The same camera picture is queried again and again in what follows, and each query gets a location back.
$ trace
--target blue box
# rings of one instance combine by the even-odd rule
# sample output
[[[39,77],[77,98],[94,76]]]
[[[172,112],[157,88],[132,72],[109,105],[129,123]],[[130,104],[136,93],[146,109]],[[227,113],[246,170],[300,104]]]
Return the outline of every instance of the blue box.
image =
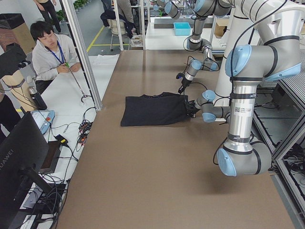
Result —
[[[188,22],[174,22],[173,29],[176,36],[189,36],[191,34],[191,26]]]

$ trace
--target chair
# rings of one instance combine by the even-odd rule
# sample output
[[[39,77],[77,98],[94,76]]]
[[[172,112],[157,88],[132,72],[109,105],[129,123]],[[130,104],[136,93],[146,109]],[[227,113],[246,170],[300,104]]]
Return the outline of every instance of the chair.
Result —
[[[116,23],[116,19],[107,19],[107,22],[109,24],[109,28],[111,29],[111,44],[110,44],[110,51],[113,51],[112,49],[112,41],[113,41],[113,37],[119,37],[119,31],[118,31],[118,26]],[[125,29],[125,22],[120,20],[120,28],[121,28],[121,34],[122,34],[122,38],[128,38],[128,33]]]

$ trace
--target brown tabletop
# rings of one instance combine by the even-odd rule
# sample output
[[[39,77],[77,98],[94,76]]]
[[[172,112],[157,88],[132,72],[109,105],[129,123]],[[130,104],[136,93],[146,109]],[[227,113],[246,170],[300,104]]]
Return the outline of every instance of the brown tabletop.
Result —
[[[177,92],[186,51],[123,51],[72,177],[58,229],[291,229],[265,173],[227,177],[212,162],[228,125],[197,118],[120,127],[126,96]],[[214,90],[217,73],[194,81]],[[186,89],[196,99],[204,88]]]

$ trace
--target white jacket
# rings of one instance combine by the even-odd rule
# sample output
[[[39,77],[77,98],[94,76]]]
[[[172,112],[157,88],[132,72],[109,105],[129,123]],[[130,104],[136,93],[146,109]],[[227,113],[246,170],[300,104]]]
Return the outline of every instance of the white jacket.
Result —
[[[73,58],[74,63],[79,62],[72,39],[62,34],[56,34],[55,36],[57,36],[66,61]],[[61,56],[59,49],[54,53],[58,58]],[[32,56],[33,67],[37,74],[36,80],[53,80],[58,75],[56,68],[61,63],[39,40],[37,40]]]

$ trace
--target blue lanyard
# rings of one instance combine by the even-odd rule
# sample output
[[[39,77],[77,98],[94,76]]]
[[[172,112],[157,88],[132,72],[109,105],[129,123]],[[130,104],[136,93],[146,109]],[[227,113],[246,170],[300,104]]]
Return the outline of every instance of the blue lanyard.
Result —
[[[64,64],[64,63],[65,63],[65,58],[64,58],[63,53],[62,53],[62,50],[61,50],[61,45],[59,44],[58,41],[57,41],[57,45],[58,45],[59,50],[60,50],[60,52],[61,52],[61,59],[62,59],[62,61],[60,60],[60,58],[57,57],[57,55],[56,55],[51,49],[49,49],[49,50],[50,50],[50,52],[55,56],[55,58],[56,58],[61,64]]]

